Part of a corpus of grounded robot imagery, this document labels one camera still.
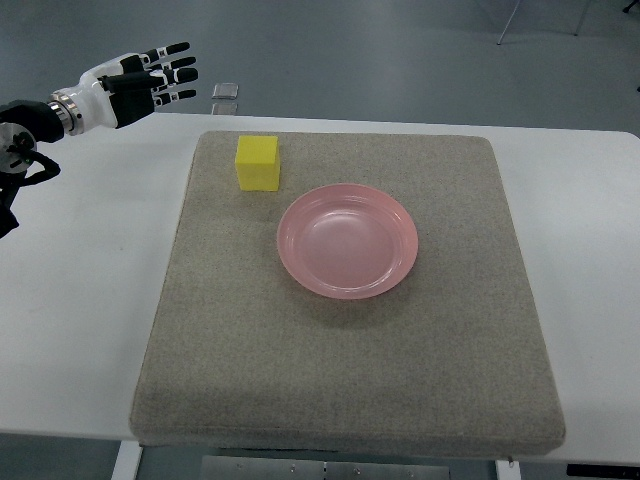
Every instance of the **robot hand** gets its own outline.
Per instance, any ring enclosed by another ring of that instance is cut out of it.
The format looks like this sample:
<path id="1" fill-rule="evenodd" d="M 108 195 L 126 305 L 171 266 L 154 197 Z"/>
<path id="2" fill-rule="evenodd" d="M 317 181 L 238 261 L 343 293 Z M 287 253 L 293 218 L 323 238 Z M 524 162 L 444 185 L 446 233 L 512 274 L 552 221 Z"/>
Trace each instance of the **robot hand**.
<path id="1" fill-rule="evenodd" d="M 60 173 L 53 160 L 37 152 L 37 142 L 53 143 L 65 133 L 79 135 L 98 125 L 121 128 L 156 107 L 195 96 L 195 90 L 170 89 L 198 78 L 198 71 L 188 68 L 196 59 L 164 61 L 188 48 L 178 43 L 114 58 L 85 72 L 75 87 L 54 92 L 48 104 L 16 100 L 0 105 L 0 238 L 18 226 L 10 210 L 18 190 Z M 27 177 L 33 162 L 44 169 Z"/>
<path id="2" fill-rule="evenodd" d="M 130 125 L 153 113 L 156 107 L 195 96 L 195 90 L 168 90 L 198 78 L 195 68 L 185 68 L 195 63 L 194 57 L 157 63 L 188 48 L 185 42 L 114 58 L 85 72 L 75 87 L 54 92 L 49 106 L 69 135 L 84 133 L 97 125 Z"/>

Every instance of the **gray floor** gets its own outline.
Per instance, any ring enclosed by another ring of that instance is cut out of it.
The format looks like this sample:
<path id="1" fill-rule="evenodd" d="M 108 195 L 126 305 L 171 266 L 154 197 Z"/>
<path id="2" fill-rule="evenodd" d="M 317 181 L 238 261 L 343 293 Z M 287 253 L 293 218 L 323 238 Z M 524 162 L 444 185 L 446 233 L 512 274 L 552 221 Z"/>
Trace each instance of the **gray floor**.
<path id="1" fill-rule="evenodd" d="M 187 40 L 198 96 L 166 111 L 211 111 L 240 85 L 239 115 L 621 130 L 640 136 L 640 7 L 594 0 L 200 0 L 181 4 L 2 1 L 0 104 L 45 100 L 131 51 Z M 0 436 L 0 478 L 110 478 L 114 442 Z M 149 449 L 139 479 L 196 479 L 205 448 Z M 453 462 L 454 480 L 494 478 Z M 563 465 L 523 477 L 564 478 Z"/>

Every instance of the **white table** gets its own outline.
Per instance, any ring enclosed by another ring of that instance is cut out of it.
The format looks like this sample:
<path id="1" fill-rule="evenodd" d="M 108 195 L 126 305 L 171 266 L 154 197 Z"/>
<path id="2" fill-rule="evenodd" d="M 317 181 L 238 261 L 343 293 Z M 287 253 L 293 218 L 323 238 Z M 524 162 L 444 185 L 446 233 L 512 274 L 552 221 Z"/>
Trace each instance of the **white table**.
<path id="1" fill-rule="evenodd" d="M 0 241 L 0 431 L 133 439 L 128 416 L 198 137 L 478 135 L 495 150 L 567 424 L 545 461 L 640 465 L 640 140 L 617 132 L 155 114 L 40 151 Z"/>

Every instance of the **yellow cube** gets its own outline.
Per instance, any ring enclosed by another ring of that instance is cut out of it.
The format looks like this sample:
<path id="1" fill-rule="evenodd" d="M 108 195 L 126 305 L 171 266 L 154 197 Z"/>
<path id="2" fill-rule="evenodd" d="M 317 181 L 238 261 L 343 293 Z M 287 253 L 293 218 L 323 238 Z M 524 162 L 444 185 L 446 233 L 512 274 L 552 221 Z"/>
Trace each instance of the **yellow cube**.
<path id="1" fill-rule="evenodd" d="M 240 135 L 236 172 L 241 190 L 277 191 L 280 186 L 278 137 Z"/>

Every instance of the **pink bowl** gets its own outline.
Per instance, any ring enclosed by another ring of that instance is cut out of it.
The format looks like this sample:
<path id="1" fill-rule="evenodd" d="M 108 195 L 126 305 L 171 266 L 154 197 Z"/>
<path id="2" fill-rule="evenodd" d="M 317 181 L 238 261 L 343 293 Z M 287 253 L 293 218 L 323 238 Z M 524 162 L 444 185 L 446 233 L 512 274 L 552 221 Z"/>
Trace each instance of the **pink bowl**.
<path id="1" fill-rule="evenodd" d="M 302 195 L 282 216 L 278 253 L 302 286 L 331 298 L 373 297 L 396 286 L 418 254 L 402 205 L 375 188 L 340 183 Z"/>

